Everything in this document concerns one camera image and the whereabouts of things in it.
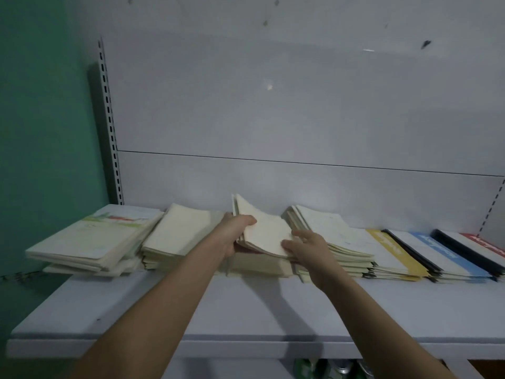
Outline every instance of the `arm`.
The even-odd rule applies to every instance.
[[[283,241],[330,299],[377,378],[456,379],[408,335],[338,264],[324,238],[294,230],[304,242]]]
[[[226,215],[180,265],[135,303],[73,368],[71,378],[144,378],[163,375],[200,299],[251,216]]]

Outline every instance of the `left hand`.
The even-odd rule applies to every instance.
[[[227,258],[235,252],[233,243],[242,235],[244,229],[255,223],[256,218],[252,215],[237,215],[234,217],[233,214],[226,213],[221,222],[211,231],[209,237],[222,245]]]

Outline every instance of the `yellow binder cover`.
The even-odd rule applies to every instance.
[[[388,234],[380,230],[367,229],[367,232],[379,242],[382,247],[388,250],[395,258],[405,266],[411,275],[430,276],[426,268],[412,258],[398,243]]]

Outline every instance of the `hand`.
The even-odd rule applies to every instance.
[[[312,282],[324,291],[325,278],[340,265],[321,235],[308,230],[293,230],[291,233],[302,242],[283,240],[281,246],[296,257],[309,271]]]
[[[231,213],[224,214],[223,219],[211,231],[209,237],[220,244],[225,253],[225,258],[230,257],[235,252],[233,243],[244,232],[244,229],[249,225],[254,225],[256,218],[252,215],[237,215]]]

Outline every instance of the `forearm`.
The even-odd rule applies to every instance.
[[[324,291],[377,378],[454,378],[338,266]]]
[[[132,306],[77,363],[72,377],[159,378],[224,258],[208,236]]]

